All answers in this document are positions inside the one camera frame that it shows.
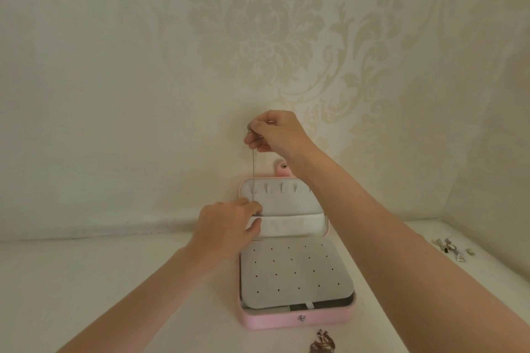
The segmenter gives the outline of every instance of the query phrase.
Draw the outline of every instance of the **person's left hand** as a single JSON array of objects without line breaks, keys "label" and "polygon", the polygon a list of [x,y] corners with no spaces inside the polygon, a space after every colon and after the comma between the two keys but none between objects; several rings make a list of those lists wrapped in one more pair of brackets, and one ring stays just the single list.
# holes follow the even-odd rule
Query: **person's left hand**
[{"label": "person's left hand", "polygon": [[259,202],[249,202],[246,198],[206,205],[185,248],[201,263],[216,266],[235,256],[258,236],[261,218],[257,218],[250,228],[245,228],[250,217],[262,209]]}]

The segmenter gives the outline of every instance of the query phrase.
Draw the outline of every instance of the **pink jewelry box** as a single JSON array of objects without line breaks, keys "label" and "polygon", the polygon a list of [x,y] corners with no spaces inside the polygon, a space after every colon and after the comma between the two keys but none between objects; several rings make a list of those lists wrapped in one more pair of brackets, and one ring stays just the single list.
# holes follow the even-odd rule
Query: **pink jewelry box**
[{"label": "pink jewelry box", "polygon": [[239,259],[241,323],[267,329],[348,321],[354,284],[325,237],[328,218],[309,187],[282,162],[275,177],[247,179],[239,194],[263,207],[261,233]]}]

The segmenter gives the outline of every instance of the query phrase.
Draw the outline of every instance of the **hand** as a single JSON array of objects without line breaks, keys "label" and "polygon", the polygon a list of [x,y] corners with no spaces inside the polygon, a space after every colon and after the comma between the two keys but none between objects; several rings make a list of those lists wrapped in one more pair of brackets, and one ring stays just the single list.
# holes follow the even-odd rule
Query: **hand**
[{"label": "hand", "polygon": [[246,198],[206,205],[186,250],[208,268],[215,267],[235,256],[260,234],[261,218],[245,228],[250,217],[262,209],[259,202],[249,202]]},{"label": "hand", "polygon": [[258,152],[275,152],[288,163],[296,156],[316,148],[293,112],[269,110],[248,124],[245,144]]}]

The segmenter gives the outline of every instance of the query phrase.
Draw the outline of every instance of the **person's right arm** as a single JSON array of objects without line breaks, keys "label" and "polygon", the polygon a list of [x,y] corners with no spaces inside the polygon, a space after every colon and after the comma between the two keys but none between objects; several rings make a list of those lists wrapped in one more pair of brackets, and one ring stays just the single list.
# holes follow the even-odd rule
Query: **person's right arm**
[{"label": "person's right arm", "polygon": [[313,190],[409,351],[530,352],[530,327],[319,150],[294,113],[249,128],[251,149],[277,152]]}]

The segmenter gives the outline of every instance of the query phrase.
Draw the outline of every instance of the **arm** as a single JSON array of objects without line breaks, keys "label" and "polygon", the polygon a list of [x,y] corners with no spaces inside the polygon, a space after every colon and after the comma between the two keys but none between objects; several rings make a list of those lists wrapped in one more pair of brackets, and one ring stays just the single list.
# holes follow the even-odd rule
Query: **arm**
[{"label": "arm", "polygon": [[58,353],[143,351],[208,274],[260,233],[259,218],[245,227],[261,209],[246,198],[204,207],[188,245]]},{"label": "arm", "polygon": [[249,127],[251,149],[276,151],[313,190],[408,350],[530,352],[530,327],[375,201],[293,113],[269,111]]}]

